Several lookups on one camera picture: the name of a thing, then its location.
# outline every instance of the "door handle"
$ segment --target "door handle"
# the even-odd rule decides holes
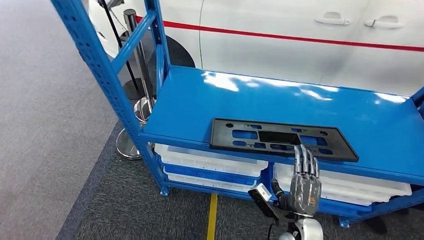
[[[331,25],[349,25],[351,21],[347,18],[342,18],[339,12],[328,11],[323,16],[314,19],[315,22]]]
[[[379,19],[366,20],[364,24],[370,28],[400,29],[404,27],[397,16],[382,16]]]

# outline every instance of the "robot finger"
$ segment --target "robot finger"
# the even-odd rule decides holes
[[[301,150],[298,146],[294,146],[294,174],[302,172]]]
[[[309,174],[315,175],[315,161],[314,161],[314,155],[312,154],[311,150],[307,150],[307,153],[309,154]]]
[[[309,172],[309,158],[308,158],[308,151],[305,147],[305,145],[301,144],[300,148],[302,149],[302,158],[303,158],[303,169],[302,172],[308,173]]]
[[[318,166],[318,159],[313,157],[313,161],[315,162],[315,176],[316,178],[320,178],[320,166]]]

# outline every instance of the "floor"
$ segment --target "floor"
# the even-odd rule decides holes
[[[0,32],[0,236],[54,239],[117,118],[49,0],[0,0]]]

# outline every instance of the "dark gray carpet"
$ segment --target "dark gray carpet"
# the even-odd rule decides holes
[[[58,239],[205,239],[210,195],[174,188],[168,197],[160,196],[142,161],[117,154],[115,139],[121,129],[118,123]],[[384,216],[389,231],[384,236],[363,223],[345,229],[329,215],[316,218],[327,240],[424,239],[424,213],[415,209],[409,215]],[[253,201],[218,196],[216,239],[266,239],[271,222]],[[284,224],[274,227],[272,236],[284,230]]]

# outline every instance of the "yellow floor line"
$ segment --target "yellow floor line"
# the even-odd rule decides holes
[[[207,240],[215,239],[215,225],[217,223],[218,196],[215,193],[210,195],[209,221],[207,224]]]

